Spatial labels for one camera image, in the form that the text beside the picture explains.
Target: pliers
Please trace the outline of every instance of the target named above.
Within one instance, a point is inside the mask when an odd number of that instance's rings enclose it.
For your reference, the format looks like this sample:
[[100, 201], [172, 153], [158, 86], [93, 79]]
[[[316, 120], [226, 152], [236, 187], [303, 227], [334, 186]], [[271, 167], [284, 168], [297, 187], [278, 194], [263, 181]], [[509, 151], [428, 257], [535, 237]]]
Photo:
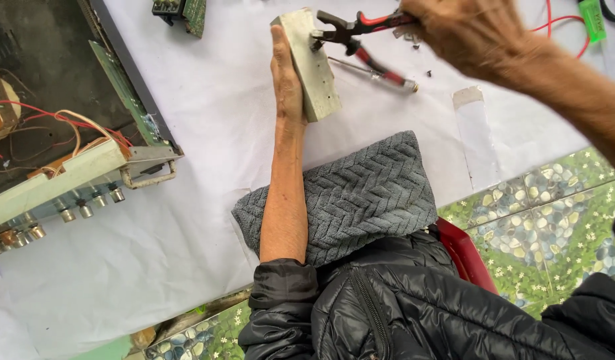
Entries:
[[346, 47], [345, 54], [347, 56], [356, 55], [360, 61], [366, 63], [367, 66], [369, 66], [382, 78], [392, 81], [399, 86], [403, 86], [412, 92], [416, 92], [419, 89], [419, 86], [415, 81], [408, 80], [376, 62], [360, 44], [360, 41], [352, 37], [353, 35], [369, 34], [376, 31], [396, 28], [401, 25], [418, 24], [418, 19], [406, 13], [399, 12], [380, 17], [378, 19], [367, 19], [362, 12], [358, 12], [356, 14], [356, 21], [347, 22], [321, 10], [316, 13], [316, 18], [321, 20], [324, 24], [334, 25], [335, 30], [312, 31], [312, 38], [314, 38], [312, 51], [318, 51], [323, 46], [323, 42], [326, 41], [343, 44]]

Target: zipper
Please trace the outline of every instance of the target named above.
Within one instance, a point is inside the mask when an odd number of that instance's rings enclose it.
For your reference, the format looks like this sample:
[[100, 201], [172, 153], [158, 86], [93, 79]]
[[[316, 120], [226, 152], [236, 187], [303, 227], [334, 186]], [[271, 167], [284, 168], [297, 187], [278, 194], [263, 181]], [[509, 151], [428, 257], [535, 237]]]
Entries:
[[349, 266], [348, 264], [346, 264], [343, 268], [350, 272], [350, 279], [352, 280], [352, 286], [354, 287], [354, 291], [356, 292], [360, 303], [364, 307], [367, 318], [371, 322], [375, 342], [379, 345], [378, 355], [380, 360], [390, 360], [392, 356], [390, 337], [385, 330], [386, 321], [382, 316], [382, 313], [378, 310], [380, 308], [380, 305], [378, 304], [376, 295], [368, 286], [367, 278], [364, 276], [363, 273], [361, 273], [360, 269], [357, 266]]

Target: hand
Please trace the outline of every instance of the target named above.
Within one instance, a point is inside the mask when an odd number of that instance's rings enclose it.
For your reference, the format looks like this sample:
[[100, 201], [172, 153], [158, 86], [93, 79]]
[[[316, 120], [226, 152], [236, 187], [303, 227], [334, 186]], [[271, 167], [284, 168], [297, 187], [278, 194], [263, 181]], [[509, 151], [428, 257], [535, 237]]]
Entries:
[[512, 87], [517, 67], [553, 46], [523, 27], [514, 0], [402, 0], [408, 31], [464, 75]]
[[274, 55], [270, 68], [276, 95], [277, 125], [283, 125], [284, 130], [305, 129], [308, 120], [303, 112], [303, 87], [294, 70], [290, 43], [280, 26], [272, 26], [271, 32]]

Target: forearm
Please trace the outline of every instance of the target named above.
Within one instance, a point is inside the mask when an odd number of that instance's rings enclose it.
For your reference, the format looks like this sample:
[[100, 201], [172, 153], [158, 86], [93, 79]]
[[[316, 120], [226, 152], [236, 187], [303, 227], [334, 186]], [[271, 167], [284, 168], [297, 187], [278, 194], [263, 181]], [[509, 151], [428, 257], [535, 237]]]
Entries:
[[510, 74], [511, 88], [567, 119], [615, 167], [615, 84], [556, 45], [539, 40], [533, 56]]
[[260, 260], [296, 259], [305, 262], [308, 210], [303, 189], [305, 127], [277, 120], [272, 178], [261, 226]]

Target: person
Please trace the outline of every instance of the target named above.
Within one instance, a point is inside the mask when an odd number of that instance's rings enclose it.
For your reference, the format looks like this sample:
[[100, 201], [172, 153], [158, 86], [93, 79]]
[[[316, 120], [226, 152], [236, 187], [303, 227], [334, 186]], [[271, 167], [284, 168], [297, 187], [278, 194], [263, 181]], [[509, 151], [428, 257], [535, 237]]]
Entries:
[[[615, 84], [526, 30], [513, 0], [403, 0], [413, 31], [466, 76], [543, 102], [615, 167]], [[346, 258], [304, 265], [307, 126], [287, 38], [271, 28], [277, 99], [272, 177], [260, 260], [239, 335], [259, 359], [615, 359], [615, 280], [592, 274], [538, 321], [461, 280], [438, 241], [418, 231]]]

